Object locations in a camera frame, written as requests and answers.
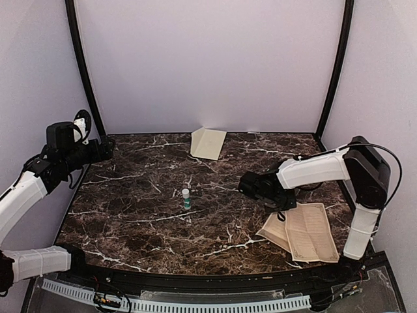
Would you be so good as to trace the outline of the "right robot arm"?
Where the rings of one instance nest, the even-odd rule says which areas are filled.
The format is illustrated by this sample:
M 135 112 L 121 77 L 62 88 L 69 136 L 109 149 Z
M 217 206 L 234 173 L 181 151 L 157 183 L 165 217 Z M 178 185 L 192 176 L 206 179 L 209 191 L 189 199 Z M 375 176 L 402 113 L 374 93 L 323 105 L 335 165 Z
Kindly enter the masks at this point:
M 389 192 L 391 169 L 379 150 L 387 148 L 356 136 L 347 145 L 316 155 L 295 155 L 282 160 L 262 174 L 247 171 L 238 184 L 238 191 L 262 201 L 286 222 L 286 211 L 296 208 L 295 190 L 305 185 L 327 181 L 348 181 L 354 190 L 354 216 L 343 249 L 346 257 L 333 267 L 333 278 L 346 283 L 358 271 L 359 260 L 377 232 L 382 212 L 394 197 Z

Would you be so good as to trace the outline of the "cream paper envelope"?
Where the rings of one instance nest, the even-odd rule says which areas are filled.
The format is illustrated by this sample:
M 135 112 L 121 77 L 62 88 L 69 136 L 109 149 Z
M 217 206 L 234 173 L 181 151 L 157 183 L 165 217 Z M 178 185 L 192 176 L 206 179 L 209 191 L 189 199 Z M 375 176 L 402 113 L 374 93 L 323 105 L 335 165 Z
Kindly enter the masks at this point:
M 227 132 L 204 127 L 191 133 L 190 154 L 196 158 L 218 160 Z

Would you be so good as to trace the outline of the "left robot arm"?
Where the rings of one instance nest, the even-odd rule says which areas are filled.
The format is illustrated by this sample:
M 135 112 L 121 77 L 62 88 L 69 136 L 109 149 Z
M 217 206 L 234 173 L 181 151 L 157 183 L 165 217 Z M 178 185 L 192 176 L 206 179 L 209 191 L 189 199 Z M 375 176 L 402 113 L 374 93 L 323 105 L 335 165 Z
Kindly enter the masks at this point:
M 1 195 L 2 240 L 35 204 L 62 182 L 69 182 L 75 188 L 74 171 L 112 158 L 115 140 L 107 136 L 89 140 L 89 132 L 84 117 L 47 127 L 46 144 L 41 152 L 23 165 L 14 184 Z M 92 279 L 91 268 L 73 259 L 71 252 L 61 246 L 2 250 L 1 296 L 5 297 L 13 284 L 21 280 L 65 271 L 78 284 L 87 284 Z

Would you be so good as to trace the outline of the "cream letter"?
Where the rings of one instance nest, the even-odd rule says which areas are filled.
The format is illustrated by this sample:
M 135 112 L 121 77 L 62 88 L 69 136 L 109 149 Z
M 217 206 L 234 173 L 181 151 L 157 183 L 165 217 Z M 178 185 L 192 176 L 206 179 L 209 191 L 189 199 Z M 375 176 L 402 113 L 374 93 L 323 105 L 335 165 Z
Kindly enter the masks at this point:
M 294 261 L 339 261 L 339 253 L 323 204 L 299 203 L 294 209 L 288 210 L 285 217 L 285 232 Z

